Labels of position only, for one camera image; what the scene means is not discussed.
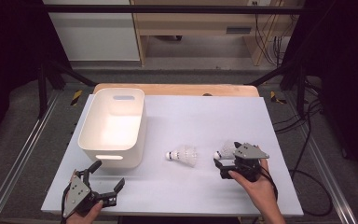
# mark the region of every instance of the white cabinet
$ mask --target white cabinet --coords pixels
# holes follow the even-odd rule
[[[129,5],[128,0],[44,0],[61,5]],[[140,61],[130,13],[49,13],[69,61]]]

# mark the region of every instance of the white table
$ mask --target white table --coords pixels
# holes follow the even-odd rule
[[[91,95],[72,140],[43,203],[42,211],[61,213],[62,192],[72,172],[89,168],[92,161],[77,144],[90,108]],[[213,153],[235,140],[259,145],[270,155],[268,165],[279,191],[278,205],[284,216],[302,216],[296,192],[282,157],[264,99],[260,97],[146,95],[147,131],[144,157],[132,170],[100,168],[90,176],[99,193],[113,190],[121,177],[126,185],[117,206],[104,208],[114,216],[247,217],[260,213],[234,180],[221,179]],[[165,160],[165,152],[181,145],[194,146],[194,168]]]

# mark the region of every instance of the black curtain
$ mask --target black curtain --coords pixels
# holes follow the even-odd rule
[[[0,122],[10,92],[37,79],[47,59],[71,68],[42,0],[0,0]]]
[[[307,2],[326,4],[316,0]],[[322,79],[327,116],[348,157],[358,160],[358,1],[337,0],[304,51],[296,54],[317,20],[317,17],[300,17],[285,60],[303,57],[300,61],[307,75]]]

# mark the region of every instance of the badminton shuttlecock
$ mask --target badminton shuttlecock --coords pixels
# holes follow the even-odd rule
[[[217,160],[234,160],[234,151],[237,149],[235,147],[234,141],[226,141],[223,147],[215,151],[213,157]]]
[[[169,161],[179,161],[194,167],[197,161],[197,152],[196,149],[191,146],[183,146],[174,151],[167,152],[165,157]]]

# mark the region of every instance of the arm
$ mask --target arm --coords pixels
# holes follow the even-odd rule
[[[260,163],[267,171],[269,170],[267,160],[261,159]],[[228,173],[248,192],[253,204],[260,211],[266,223],[285,223],[276,202],[273,187],[264,176],[260,176],[256,182],[252,183],[234,171]]]

